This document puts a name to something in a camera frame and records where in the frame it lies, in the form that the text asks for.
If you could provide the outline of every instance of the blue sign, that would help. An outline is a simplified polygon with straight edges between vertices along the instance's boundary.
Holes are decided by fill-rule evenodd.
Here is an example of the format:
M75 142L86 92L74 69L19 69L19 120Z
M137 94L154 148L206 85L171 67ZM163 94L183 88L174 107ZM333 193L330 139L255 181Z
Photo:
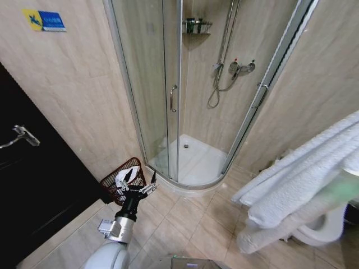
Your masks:
M39 11L39 14L43 21L43 31L66 31L59 13Z
M22 10L34 31L62 31L66 28L57 12Z

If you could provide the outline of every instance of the shower enclosure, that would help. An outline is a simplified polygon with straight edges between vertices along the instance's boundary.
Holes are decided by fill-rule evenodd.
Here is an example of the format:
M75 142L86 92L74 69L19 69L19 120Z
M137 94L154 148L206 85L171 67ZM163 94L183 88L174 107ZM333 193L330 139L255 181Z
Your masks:
M182 188L217 184L313 2L106 0L146 165Z

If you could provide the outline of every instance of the towel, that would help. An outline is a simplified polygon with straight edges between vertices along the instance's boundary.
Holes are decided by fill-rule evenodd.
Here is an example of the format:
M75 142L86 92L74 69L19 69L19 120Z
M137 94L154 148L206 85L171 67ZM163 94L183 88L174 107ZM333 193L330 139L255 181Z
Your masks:
M287 216L277 227L260 229L247 226L237 237L237 245L242 253L253 253L266 245L286 237L300 226L316 220L319 216L345 206L349 200L359 196L359 150L345 160L342 169L338 170L335 179L317 193L307 204Z
M131 171L131 169L132 169L132 173L131 173L130 179L128 180L127 184L130 184L135 179L135 177L137 176L137 172L139 171L140 167L139 166L133 166L133 167L130 167L128 169L121 170L116 175L116 177L114 178L114 181L116 183L117 188L121 188L121 183L120 182L124 180L125 176L127 175L128 172Z
M264 170L232 200L250 206L248 217L260 228L274 228L329 184L358 149L359 111Z

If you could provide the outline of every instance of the shower hose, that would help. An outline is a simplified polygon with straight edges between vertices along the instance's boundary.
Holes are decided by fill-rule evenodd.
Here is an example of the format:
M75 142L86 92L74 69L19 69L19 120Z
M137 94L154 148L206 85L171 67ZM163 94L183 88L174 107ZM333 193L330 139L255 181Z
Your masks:
M233 84L237 80L238 74L241 72L242 66L240 66L240 68L237 70L231 84L229 84L229 86L224 88L224 89L219 88L219 81L220 81L220 77L222 75L222 69L223 69L223 64L221 64L220 67L218 68L217 74L216 74L216 76L214 78L214 81L213 81L214 90L213 90L213 92L211 93L211 95L208 98L208 102L207 102L207 107L208 108L215 108L219 104L219 99L220 99L220 94L219 93L221 91L228 91L228 90L231 89L231 87L233 86ZM214 105L211 105L211 100L212 100L214 94L216 94L216 96L217 96L217 102Z

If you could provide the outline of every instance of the wall shelf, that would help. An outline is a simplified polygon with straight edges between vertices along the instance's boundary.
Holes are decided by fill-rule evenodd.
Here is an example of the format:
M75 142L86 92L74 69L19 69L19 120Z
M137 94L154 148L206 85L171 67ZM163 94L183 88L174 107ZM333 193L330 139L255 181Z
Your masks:
M187 18L182 22L182 33L190 35L210 35L212 22L204 21L201 18Z

